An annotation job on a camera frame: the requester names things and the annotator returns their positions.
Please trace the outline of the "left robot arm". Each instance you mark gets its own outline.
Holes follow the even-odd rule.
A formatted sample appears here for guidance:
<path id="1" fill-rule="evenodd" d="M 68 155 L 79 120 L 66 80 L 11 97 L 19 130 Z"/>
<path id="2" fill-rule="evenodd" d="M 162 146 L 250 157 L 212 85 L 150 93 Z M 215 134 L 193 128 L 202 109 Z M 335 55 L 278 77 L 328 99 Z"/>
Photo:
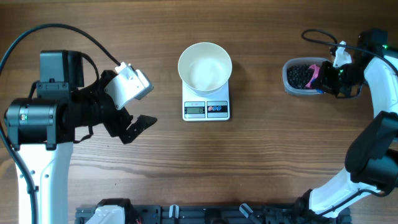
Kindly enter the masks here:
<path id="1" fill-rule="evenodd" d="M 40 78 L 30 95 L 14 100 L 4 121 L 7 140 L 21 161 L 18 172 L 19 213 L 30 213 L 38 223 L 68 221 L 68 171 L 76 128 L 102 124 L 124 144 L 133 142 L 157 121 L 130 115 L 126 104 L 140 100 L 153 84 L 140 70 L 121 63 L 96 74 L 84 84 L 87 54 L 71 50 L 40 53 Z"/>

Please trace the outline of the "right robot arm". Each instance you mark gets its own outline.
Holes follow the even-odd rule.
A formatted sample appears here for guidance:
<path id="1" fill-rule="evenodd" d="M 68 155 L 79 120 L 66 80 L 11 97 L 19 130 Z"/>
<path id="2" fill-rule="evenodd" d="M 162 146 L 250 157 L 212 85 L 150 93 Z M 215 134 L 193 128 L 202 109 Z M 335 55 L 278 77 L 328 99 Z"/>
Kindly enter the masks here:
<path id="1" fill-rule="evenodd" d="M 342 59 L 348 45 L 328 43 L 333 63 L 324 62 L 310 86 L 336 98 L 354 98 L 367 84 L 374 119 L 350 145 L 344 168 L 321 187 L 308 190 L 295 203 L 293 217 L 306 223 L 325 223 L 358 200 L 386 197 L 397 188 L 397 49 L 388 33 L 362 31 L 353 47 L 353 62 Z"/>

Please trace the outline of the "pink scoop with blue handle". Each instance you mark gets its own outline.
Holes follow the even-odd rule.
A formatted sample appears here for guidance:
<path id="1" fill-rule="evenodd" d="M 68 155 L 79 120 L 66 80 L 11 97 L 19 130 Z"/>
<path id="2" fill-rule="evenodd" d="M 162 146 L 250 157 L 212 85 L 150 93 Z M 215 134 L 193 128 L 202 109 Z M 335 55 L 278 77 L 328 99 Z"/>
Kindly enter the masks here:
<path id="1" fill-rule="evenodd" d="M 318 77 L 319 71 L 320 71 L 320 67 L 318 65 L 311 65 L 309 67 L 310 70 L 313 70 L 313 75 L 310 79 L 310 81 L 305 85 L 306 89 L 312 89 L 311 84 L 315 81 L 315 79 Z"/>

